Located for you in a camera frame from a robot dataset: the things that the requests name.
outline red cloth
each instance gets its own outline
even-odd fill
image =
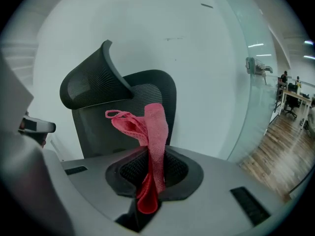
[[[120,110],[108,110],[105,116],[112,119],[115,128],[138,139],[140,146],[148,146],[148,173],[141,189],[137,190],[137,207],[145,214],[155,212],[158,208],[158,193],[165,189],[163,159],[168,126],[163,106],[160,103],[145,106],[144,117]]]

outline mesh backrest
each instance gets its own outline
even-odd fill
[[[168,124],[169,145],[176,111],[176,88],[172,78],[159,70],[148,70],[124,77],[132,87],[134,97],[129,100],[104,103],[73,110],[73,119],[85,158],[115,153],[139,146],[139,142],[129,137],[111,124],[105,111],[118,109],[129,111],[136,116],[144,115],[147,104],[158,102],[164,107]]]
[[[148,161],[149,154],[142,153],[134,160],[123,165],[120,168],[120,175],[139,188],[148,173]]]
[[[166,188],[182,181],[188,174],[188,166],[172,154],[164,154],[164,178]]]
[[[131,87],[115,69],[110,56],[111,41],[74,68],[63,80],[60,98],[69,109],[132,98]]]

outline office chair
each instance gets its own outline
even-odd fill
[[[290,107],[290,110],[285,110],[286,111],[285,115],[286,114],[293,115],[294,119],[296,119],[297,114],[294,113],[294,108],[300,107],[298,98],[287,95],[286,96],[286,104]]]
[[[292,83],[289,83],[288,85],[287,85],[287,89],[288,89],[288,91],[290,91],[290,92],[297,92],[297,85],[294,85],[294,84],[292,84]]]
[[[144,106],[161,103],[165,110],[170,144],[176,111],[173,79],[160,70],[147,70],[122,77],[113,65],[106,40],[63,80],[60,98],[72,110],[83,156],[95,157],[139,146],[136,139],[114,128],[106,110],[144,115]]]

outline ceiling light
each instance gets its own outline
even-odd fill
[[[254,47],[254,46],[261,46],[261,45],[264,45],[264,44],[255,44],[255,45],[250,45],[248,48],[250,48],[250,47]]]
[[[308,58],[308,59],[315,59],[315,57],[307,56],[307,55],[304,55],[303,57]]]
[[[305,40],[304,43],[309,44],[309,45],[313,45],[313,41],[310,41],[310,40]]]

